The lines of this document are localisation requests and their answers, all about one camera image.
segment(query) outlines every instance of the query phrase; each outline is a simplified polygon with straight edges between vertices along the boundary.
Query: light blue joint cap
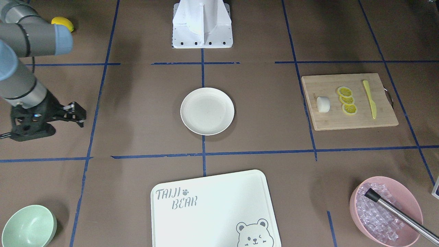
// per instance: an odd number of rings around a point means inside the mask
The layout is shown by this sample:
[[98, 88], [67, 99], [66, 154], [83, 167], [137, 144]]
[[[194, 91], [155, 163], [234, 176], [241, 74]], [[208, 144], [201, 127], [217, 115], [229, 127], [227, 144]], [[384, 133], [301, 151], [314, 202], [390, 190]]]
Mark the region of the light blue joint cap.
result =
[[11, 77], [18, 66], [18, 58], [14, 50], [0, 40], [0, 81]]
[[68, 54], [73, 49], [73, 37], [67, 27], [53, 24], [55, 26], [55, 55]]

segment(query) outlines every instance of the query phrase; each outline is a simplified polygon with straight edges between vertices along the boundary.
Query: white mounting bracket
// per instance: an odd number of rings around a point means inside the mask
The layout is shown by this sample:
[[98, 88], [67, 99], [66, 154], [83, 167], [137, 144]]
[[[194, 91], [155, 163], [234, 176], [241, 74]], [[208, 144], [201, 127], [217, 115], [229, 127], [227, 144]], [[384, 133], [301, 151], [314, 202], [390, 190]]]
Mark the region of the white mounting bracket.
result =
[[230, 6], [223, 0], [181, 0], [174, 5], [174, 48], [230, 48]]

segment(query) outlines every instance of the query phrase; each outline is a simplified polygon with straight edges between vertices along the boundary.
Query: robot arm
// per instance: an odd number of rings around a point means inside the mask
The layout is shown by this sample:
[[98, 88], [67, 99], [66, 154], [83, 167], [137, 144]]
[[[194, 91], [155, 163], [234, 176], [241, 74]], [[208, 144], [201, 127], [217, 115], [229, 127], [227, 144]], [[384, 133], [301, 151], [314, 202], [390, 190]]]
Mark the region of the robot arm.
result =
[[86, 111], [76, 102], [63, 106], [18, 57], [69, 53], [73, 39], [62, 25], [44, 21], [28, 4], [0, 0], [0, 97], [11, 108], [12, 131], [0, 135], [27, 141], [55, 134], [48, 122], [62, 120], [84, 126]]

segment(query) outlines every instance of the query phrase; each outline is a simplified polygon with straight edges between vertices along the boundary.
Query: black rod cap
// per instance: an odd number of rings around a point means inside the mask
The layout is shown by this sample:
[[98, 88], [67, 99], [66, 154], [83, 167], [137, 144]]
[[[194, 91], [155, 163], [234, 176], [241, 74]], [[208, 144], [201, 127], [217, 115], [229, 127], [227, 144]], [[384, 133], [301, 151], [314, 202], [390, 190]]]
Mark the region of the black rod cap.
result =
[[374, 202], [378, 202], [378, 200], [381, 198], [378, 193], [376, 193], [372, 188], [368, 189], [366, 194], [364, 194], [365, 197], [371, 199]]

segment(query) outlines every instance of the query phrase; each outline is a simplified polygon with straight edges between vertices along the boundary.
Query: yellow lemon slice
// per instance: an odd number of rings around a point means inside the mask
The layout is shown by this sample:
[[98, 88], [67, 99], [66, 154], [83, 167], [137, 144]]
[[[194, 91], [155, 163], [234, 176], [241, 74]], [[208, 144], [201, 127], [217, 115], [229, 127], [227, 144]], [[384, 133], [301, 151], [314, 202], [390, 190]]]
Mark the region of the yellow lemon slice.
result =
[[73, 30], [75, 29], [73, 27], [73, 23], [71, 21], [69, 21], [67, 18], [58, 16], [52, 19], [52, 24], [59, 24], [59, 25], [64, 25], [65, 27], [67, 27], [67, 29], [70, 32], [73, 32]]
[[349, 98], [352, 97], [352, 90], [349, 87], [341, 86], [337, 88], [337, 94], [343, 98]]
[[341, 103], [345, 104], [345, 105], [353, 105], [353, 104], [355, 104], [355, 99], [354, 99], [354, 97], [343, 98], [342, 96], [339, 96], [339, 97], [338, 97], [338, 100], [339, 100]]
[[355, 105], [342, 105], [342, 111], [346, 114], [348, 114], [349, 116], [355, 115], [357, 112], [356, 106]]

